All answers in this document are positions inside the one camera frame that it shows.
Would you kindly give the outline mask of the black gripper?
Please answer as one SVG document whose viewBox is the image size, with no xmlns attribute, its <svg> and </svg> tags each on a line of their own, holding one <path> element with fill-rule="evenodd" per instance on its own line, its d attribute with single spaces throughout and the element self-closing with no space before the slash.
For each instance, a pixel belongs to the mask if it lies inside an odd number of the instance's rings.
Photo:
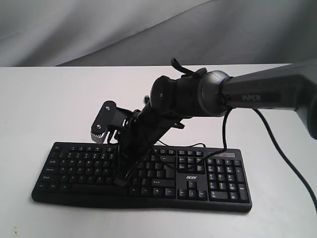
<svg viewBox="0 0 317 238">
<path fill-rule="evenodd" d="M 119 108 L 126 122 L 118 131 L 119 156 L 114 174 L 114 184 L 128 185 L 138 168 L 139 160 L 148 155 L 152 146 L 184 117 L 177 114 L 161 115 L 147 103 L 140 110 Z"/>
</svg>

